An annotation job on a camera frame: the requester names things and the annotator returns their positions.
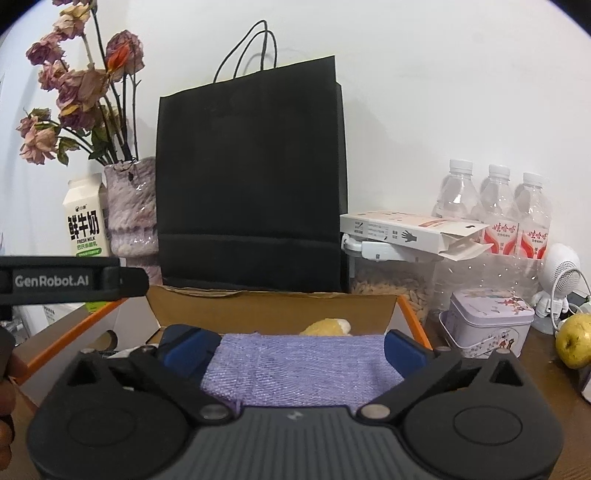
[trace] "dried flower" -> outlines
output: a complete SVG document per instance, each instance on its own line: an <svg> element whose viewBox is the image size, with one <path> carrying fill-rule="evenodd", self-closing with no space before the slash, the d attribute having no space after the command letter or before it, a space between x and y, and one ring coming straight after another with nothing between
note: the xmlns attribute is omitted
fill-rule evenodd
<svg viewBox="0 0 591 480"><path fill-rule="evenodd" d="M59 46L59 42L62 40L64 37L59 32L45 35L27 50L27 58L33 65L42 65L45 62L53 64L64 56L64 51Z"/></svg>
<svg viewBox="0 0 591 480"><path fill-rule="evenodd" d="M107 43L106 59L109 73L118 82L124 73L133 75L145 67L144 46L137 35L123 30Z"/></svg>
<svg viewBox="0 0 591 480"><path fill-rule="evenodd" d="M53 26L67 38L81 37L84 34L84 25L89 19L88 6L72 5L60 12L60 18Z"/></svg>
<svg viewBox="0 0 591 480"><path fill-rule="evenodd" d="M59 119L64 127L72 130L92 130L96 125L96 110L85 112L82 105L74 103L62 110Z"/></svg>
<svg viewBox="0 0 591 480"><path fill-rule="evenodd" d="M21 124L17 127L17 131L21 133L21 137L25 138L29 130L35 126L35 124L39 121L36 116L26 116L25 118L21 119Z"/></svg>
<svg viewBox="0 0 591 480"><path fill-rule="evenodd" d="M78 91L80 90L84 74L84 70L70 70L57 81L56 88L60 93L56 103L61 111L73 104L78 98Z"/></svg>
<svg viewBox="0 0 591 480"><path fill-rule="evenodd" d="M21 147L21 157L29 163L44 165L45 159L55 158L57 152L56 132L53 128L38 130L31 127L25 135L25 143Z"/></svg>
<svg viewBox="0 0 591 480"><path fill-rule="evenodd" d="M53 4L54 5L67 5L67 4L73 4L73 5L78 5L78 4L82 4L82 5L88 5L90 3L90 0L53 0Z"/></svg>
<svg viewBox="0 0 591 480"><path fill-rule="evenodd" d="M100 98L104 97L109 88L109 78L104 70L89 68L82 77L78 90L78 101L87 112L95 107Z"/></svg>
<svg viewBox="0 0 591 480"><path fill-rule="evenodd" d="M68 71L68 64L63 60L56 60L54 64L46 63L39 72L39 83L41 89L51 92L57 88L58 80Z"/></svg>
<svg viewBox="0 0 591 480"><path fill-rule="evenodd" d="M108 77L104 70L96 70L92 65L88 70L71 70L57 81L60 94L57 106L62 115L68 115L71 105L79 105L84 112L96 106L109 87Z"/></svg>

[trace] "tin box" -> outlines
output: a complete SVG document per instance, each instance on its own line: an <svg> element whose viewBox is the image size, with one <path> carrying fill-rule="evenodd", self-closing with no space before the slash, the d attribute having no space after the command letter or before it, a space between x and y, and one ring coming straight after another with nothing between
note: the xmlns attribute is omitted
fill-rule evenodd
<svg viewBox="0 0 591 480"><path fill-rule="evenodd" d="M468 358L487 358L497 348L521 354L534 319L532 309L510 290L473 288L452 294L440 315L448 343Z"/></svg>

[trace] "paper bag handle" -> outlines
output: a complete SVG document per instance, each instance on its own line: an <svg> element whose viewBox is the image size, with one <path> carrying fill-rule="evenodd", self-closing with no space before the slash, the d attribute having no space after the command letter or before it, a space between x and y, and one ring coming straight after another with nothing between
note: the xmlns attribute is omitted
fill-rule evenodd
<svg viewBox="0 0 591 480"><path fill-rule="evenodd" d="M220 66L217 68L217 72L215 74L215 76L213 77L213 83L217 82L217 77L220 74L220 72L222 71L223 66L226 64L226 62L228 61L228 59L232 56L232 54L238 50L238 48L240 47L240 45L242 45L244 43L244 41L248 38L248 35L250 35L252 33L252 31L259 26L260 24L263 24L265 26L265 30L264 31L268 31L269 30L269 25L267 23L266 20L259 20L258 22L256 22L251 29L248 31L248 33L246 35L244 35L244 38L238 42L238 44L230 51L230 53L228 55L226 55L226 58L224 58L222 60L222 63L220 64ZM267 35L265 35L265 40L263 42L262 45L262 54L261 54L261 70L263 70L264 68L264 61L265 61L265 55L267 54Z"/></svg>
<svg viewBox="0 0 591 480"><path fill-rule="evenodd" d="M264 33L265 36L267 36L267 34L269 34L271 36L271 38L273 39L273 46L275 47L275 59L273 61L273 68L274 69L277 68L277 40L275 39L275 34L271 30L261 30L260 32L257 32L254 37L251 38L250 42L248 42L248 44L244 48L242 55L240 55L240 58L238 59L238 63L236 63L236 69L234 70L234 77L232 77L233 79L235 79L236 76L238 75L238 69L240 68L240 63L242 62L242 59L244 58L244 55L246 54L248 47L251 46L251 43L254 41L254 39L257 38L261 33ZM264 62L265 53L261 54L261 60L263 60L263 62Z"/></svg>

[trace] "bottle cap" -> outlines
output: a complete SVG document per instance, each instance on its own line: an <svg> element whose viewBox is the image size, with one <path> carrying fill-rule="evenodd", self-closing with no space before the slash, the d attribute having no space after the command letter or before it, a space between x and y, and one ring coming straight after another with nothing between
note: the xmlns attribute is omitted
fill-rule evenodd
<svg viewBox="0 0 591 480"><path fill-rule="evenodd" d="M488 176L509 180L511 169L503 165L488 165Z"/></svg>
<svg viewBox="0 0 591 480"><path fill-rule="evenodd" d="M523 184L541 187L544 184L544 177L542 175L538 175L537 173L527 172L523 174Z"/></svg>
<svg viewBox="0 0 591 480"><path fill-rule="evenodd" d="M449 161L449 172L450 173L466 173L472 175L473 163L469 160L456 160L452 158Z"/></svg>

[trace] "pink knitted vase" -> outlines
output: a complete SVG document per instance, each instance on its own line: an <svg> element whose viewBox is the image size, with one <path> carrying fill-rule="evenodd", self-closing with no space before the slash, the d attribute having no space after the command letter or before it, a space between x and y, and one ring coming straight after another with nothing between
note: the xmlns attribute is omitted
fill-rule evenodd
<svg viewBox="0 0 591 480"><path fill-rule="evenodd" d="M156 159L105 167L111 251L142 266L151 284L162 283L156 224Z"/></svg>

